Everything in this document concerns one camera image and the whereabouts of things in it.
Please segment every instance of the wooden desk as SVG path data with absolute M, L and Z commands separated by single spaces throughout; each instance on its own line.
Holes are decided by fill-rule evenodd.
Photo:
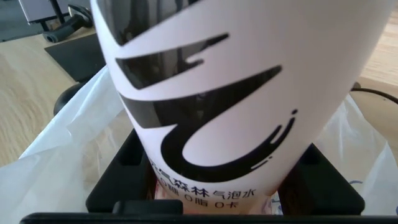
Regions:
M 68 40 L 92 34 L 80 29 Z M 53 118 L 72 78 L 44 50 L 53 44 L 35 35 L 0 43 L 0 166 L 18 159 Z
M 91 33 L 83 29 L 73 38 Z M 59 95 L 73 84 L 44 51 L 49 45 L 41 35 L 0 44 L 0 166 L 18 159 L 53 118 Z M 398 97 L 398 7 L 358 81 Z M 370 93 L 351 95 L 398 160 L 398 105 Z

